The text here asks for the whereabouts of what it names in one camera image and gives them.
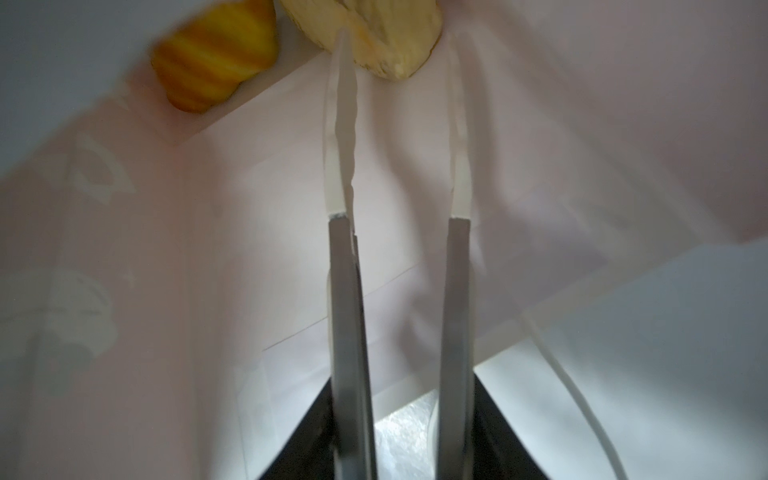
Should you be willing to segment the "pale twisted bread roll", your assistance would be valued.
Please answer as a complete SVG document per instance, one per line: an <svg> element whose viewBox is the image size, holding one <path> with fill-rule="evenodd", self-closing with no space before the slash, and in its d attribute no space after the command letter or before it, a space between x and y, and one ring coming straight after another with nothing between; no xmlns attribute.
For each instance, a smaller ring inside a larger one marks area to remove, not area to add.
<svg viewBox="0 0 768 480"><path fill-rule="evenodd" d="M328 52L338 33L347 31L354 62L391 81L418 71L443 30L436 0L283 0L281 5L296 27Z"/></svg>

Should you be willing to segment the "small round striped bread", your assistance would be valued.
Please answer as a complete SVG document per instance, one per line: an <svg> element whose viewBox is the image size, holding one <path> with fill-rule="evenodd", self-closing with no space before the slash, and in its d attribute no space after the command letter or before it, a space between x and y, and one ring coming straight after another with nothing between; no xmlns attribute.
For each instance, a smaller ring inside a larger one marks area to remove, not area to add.
<svg viewBox="0 0 768 480"><path fill-rule="evenodd" d="M274 3L229 1L212 5L157 41L150 64L175 108L202 114L270 69L278 54Z"/></svg>

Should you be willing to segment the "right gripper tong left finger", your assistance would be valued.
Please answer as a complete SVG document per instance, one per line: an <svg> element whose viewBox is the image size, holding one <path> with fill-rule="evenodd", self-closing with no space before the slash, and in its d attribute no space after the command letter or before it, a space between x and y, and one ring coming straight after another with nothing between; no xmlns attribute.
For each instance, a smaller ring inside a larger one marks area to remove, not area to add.
<svg viewBox="0 0 768 480"><path fill-rule="evenodd" d="M335 477L377 477L365 315L354 229L357 79L350 34L337 33L325 90L323 180L328 216L327 280Z"/></svg>

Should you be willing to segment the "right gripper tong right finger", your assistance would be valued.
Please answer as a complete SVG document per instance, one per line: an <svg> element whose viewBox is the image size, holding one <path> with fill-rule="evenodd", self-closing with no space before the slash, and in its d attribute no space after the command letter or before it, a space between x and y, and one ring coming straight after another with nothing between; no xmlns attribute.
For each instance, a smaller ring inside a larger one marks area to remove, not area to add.
<svg viewBox="0 0 768 480"><path fill-rule="evenodd" d="M472 477L474 305L470 230L473 202L466 96L458 41L446 38L451 206L446 247L435 477Z"/></svg>

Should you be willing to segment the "red white paper bag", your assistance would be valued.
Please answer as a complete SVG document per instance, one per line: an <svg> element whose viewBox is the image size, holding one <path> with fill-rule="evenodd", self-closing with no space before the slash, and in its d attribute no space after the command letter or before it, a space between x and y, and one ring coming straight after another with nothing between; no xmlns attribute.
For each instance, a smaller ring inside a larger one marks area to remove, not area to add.
<svg viewBox="0 0 768 480"><path fill-rule="evenodd" d="M330 374L330 64L202 117L153 39L200 1L1 5L1 475L256 479ZM446 1L402 82L357 74L355 223L383 479L430 479L450 211L473 128L477 373L553 479L767 475L767 5Z"/></svg>

